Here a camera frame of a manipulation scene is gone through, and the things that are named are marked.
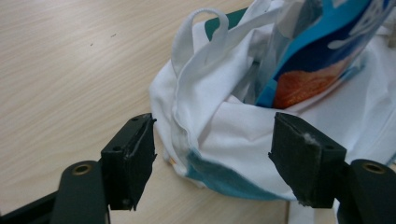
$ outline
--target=wood grain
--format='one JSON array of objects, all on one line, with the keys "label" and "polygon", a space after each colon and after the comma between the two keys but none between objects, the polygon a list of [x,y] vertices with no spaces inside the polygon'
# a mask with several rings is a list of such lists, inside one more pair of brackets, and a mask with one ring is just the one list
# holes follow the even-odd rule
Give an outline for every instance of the wood grain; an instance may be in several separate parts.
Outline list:
[{"label": "wood grain", "polygon": [[[252,1],[0,2],[0,211],[55,191],[62,171],[100,150],[127,119],[150,111],[149,84],[173,37],[201,7]],[[136,212],[113,223],[284,223],[285,202],[198,189],[160,158]]]}]

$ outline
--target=green fabric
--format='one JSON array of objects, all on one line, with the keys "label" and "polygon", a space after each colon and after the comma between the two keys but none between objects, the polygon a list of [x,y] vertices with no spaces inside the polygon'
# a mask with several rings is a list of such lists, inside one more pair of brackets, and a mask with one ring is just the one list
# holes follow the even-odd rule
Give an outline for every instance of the green fabric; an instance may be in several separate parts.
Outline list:
[{"label": "green fabric", "polygon": [[[229,30],[233,29],[238,24],[238,22],[241,21],[242,16],[245,14],[246,11],[247,8],[243,8],[226,15],[228,20],[230,21],[228,25]],[[215,33],[216,29],[218,28],[219,28],[219,18],[215,18],[205,22],[205,31],[207,38],[209,40],[212,40],[213,33]]]}]

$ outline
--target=blue package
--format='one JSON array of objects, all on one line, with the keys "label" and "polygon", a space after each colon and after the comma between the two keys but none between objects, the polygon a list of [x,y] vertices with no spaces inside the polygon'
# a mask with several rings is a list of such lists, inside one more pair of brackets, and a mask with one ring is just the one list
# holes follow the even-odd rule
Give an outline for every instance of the blue package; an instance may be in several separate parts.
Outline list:
[{"label": "blue package", "polygon": [[396,0],[306,0],[286,41],[275,26],[252,86],[255,104],[286,108],[326,91],[394,6]]}]

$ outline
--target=bag handle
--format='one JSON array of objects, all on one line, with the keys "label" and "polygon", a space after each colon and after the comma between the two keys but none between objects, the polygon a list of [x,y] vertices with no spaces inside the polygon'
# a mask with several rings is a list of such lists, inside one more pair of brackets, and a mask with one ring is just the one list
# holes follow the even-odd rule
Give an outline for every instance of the bag handle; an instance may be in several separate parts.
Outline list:
[{"label": "bag handle", "polygon": [[171,62],[177,77],[183,69],[184,65],[194,54],[192,24],[194,18],[201,13],[215,14],[219,17],[219,28],[213,34],[212,41],[210,42],[213,48],[210,48],[210,50],[206,54],[205,60],[210,62],[220,57],[224,50],[229,25],[227,16],[214,8],[202,8],[192,12],[177,31],[172,46]]}]

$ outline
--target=white cloth bag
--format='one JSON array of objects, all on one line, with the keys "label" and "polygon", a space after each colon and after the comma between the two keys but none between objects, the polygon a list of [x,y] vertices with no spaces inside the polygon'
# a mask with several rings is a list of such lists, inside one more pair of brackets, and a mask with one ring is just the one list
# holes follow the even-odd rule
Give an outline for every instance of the white cloth bag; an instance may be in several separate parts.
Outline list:
[{"label": "white cloth bag", "polygon": [[[181,25],[171,60],[149,88],[164,157],[179,175],[235,197],[295,199],[268,158],[279,110],[239,99],[281,4],[256,0],[231,30],[223,13],[208,8]],[[219,17],[210,42],[203,23],[192,25],[202,12]],[[350,71],[330,90],[281,111],[305,119],[344,146],[347,162],[391,162],[396,152],[396,50],[378,35]]]}]

